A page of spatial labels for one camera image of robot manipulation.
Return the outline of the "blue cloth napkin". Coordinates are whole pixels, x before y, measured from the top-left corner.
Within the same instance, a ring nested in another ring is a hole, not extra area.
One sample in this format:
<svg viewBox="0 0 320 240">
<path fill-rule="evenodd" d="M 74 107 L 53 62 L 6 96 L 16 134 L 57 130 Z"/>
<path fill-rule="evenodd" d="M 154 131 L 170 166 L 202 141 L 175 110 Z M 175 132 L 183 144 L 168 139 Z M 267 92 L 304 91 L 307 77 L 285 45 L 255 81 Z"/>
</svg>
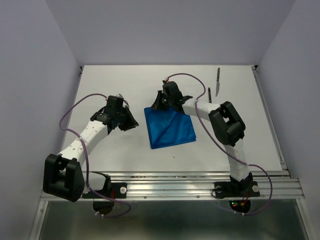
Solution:
<svg viewBox="0 0 320 240">
<path fill-rule="evenodd" d="M 151 149 L 172 147 L 196 141 L 191 117 L 176 112 L 172 107 L 162 111 L 144 108 Z"/>
</svg>

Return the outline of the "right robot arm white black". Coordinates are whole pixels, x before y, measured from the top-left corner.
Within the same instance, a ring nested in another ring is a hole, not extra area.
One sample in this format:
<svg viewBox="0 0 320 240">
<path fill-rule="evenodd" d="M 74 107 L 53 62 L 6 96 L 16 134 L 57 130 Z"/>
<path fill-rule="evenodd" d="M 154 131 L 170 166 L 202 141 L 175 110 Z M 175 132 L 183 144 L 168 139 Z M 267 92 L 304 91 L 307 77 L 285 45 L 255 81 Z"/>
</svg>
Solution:
<svg viewBox="0 0 320 240">
<path fill-rule="evenodd" d="M 227 155 L 230 168 L 230 181 L 214 184 L 217 198 L 222 195 L 240 197 L 250 190 L 253 176 L 246 161 L 243 141 L 246 125 L 231 102 L 214 104 L 189 95 L 182 96 L 180 92 L 167 95 L 159 90 L 151 108 L 160 111 L 172 108 L 177 113 L 197 117 L 201 124 L 203 120 L 210 122 L 215 135 L 211 139 L 223 145 L 220 149 Z"/>
</svg>

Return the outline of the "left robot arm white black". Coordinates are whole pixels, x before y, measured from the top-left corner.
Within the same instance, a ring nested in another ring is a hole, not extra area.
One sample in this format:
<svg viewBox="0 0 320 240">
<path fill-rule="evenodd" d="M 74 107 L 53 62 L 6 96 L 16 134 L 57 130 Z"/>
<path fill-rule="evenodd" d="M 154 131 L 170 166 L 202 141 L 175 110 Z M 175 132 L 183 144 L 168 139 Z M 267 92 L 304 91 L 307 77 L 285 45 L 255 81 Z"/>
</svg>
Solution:
<svg viewBox="0 0 320 240">
<path fill-rule="evenodd" d="M 117 110 L 104 107 L 96 112 L 69 146 L 45 159 L 43 191 L 76 202 L 82 194 L 89 192 L 89 178 L 84 176 L 82 166 L 94 148 L 114 129 L 128 131 L 138 125 L 128 106 Z"/>
</svg>

